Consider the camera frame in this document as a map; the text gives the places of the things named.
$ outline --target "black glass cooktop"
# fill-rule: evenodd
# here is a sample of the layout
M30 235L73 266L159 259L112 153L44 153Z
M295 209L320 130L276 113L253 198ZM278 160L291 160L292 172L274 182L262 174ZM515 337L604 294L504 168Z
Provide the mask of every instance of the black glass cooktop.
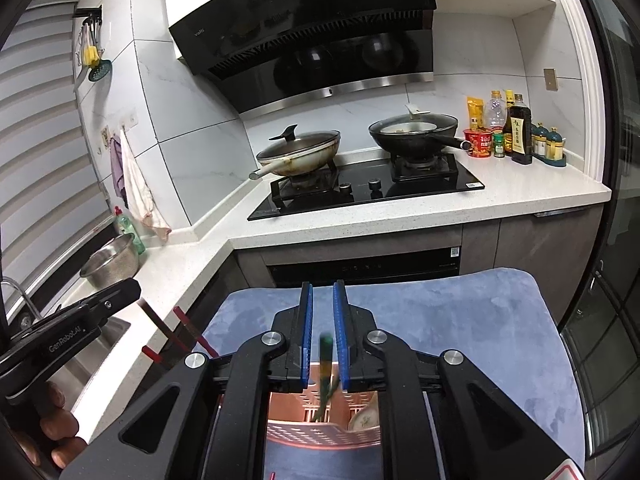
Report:
M276 180L248 220L475 189L484 189L484 184L451 153L428 167L402 159L372 160L325 167L301 181Z

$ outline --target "stainless steel basin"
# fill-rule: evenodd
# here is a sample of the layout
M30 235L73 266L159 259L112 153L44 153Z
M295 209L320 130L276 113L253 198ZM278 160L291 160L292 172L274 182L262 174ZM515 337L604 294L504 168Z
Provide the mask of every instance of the stainless steel basin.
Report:
M129 326L130 324L126 321L114 317L109 318L102 327L100 337L91 341L76 357L53 374L51 381L55 382L64 392L66 409L73 408L84 387Z

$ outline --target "faucet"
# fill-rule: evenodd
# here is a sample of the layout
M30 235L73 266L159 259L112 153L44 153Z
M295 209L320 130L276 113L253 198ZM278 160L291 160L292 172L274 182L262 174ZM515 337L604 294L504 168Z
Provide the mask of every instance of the faucet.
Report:
M2 278L0 278L0 285L9 285L13 287L15 290L17 290L22 296L24 302L27 304L27 307L29 308L29 310L31 310L31 313L33 314L33 317L35 318L35 320L42 319L42 314L33 304L33 301L31 301L31 298L29 297L27 292L22 288L20 283L16 282L13 278L9 278L8 276L3 276Z

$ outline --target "white countertop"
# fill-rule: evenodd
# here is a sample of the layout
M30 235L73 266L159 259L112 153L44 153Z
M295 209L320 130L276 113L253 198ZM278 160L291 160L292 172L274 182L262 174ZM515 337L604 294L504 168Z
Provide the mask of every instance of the white countertop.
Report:
M268 195L268 182L247 194L200 241L149 248L136 279L142 296L172 329L175 305L189 308L234 249L354 237L606 202L610 190L571 166L553 168L538 160L521 166L509 158L457 160L485 185L483 190L338 207L282 218L247 221ZM66 304L91 294L81 282ZM80 436L90 440L120 415L150 366L140 353L145 344L159 351L164 336L135 305L117 314L131 323L76 402Z

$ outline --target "black range hood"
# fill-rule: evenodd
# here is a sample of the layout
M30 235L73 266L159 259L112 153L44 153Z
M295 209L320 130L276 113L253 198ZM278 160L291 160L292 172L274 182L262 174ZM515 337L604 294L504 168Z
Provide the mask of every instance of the black range hood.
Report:
M243 118L433 79L435 0L211 0L170 27Z

